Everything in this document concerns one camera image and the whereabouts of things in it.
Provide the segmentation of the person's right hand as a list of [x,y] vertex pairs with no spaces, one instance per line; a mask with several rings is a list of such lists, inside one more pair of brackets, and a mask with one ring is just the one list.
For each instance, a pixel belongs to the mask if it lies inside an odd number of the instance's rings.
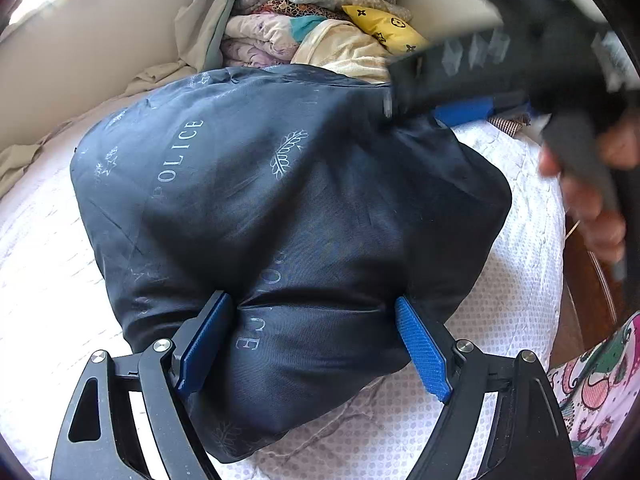
[[[618,170],[639,166],[639,111],[632,110],[597,138],[602,162]],[[587,182],[567,174],[548,148],[542,146],[539,173],[559,177],[565,206],[579,223],[586,247],[606,263],[618,263],[625,255],[626,221],[616,211],[606,210],[601,193]]]

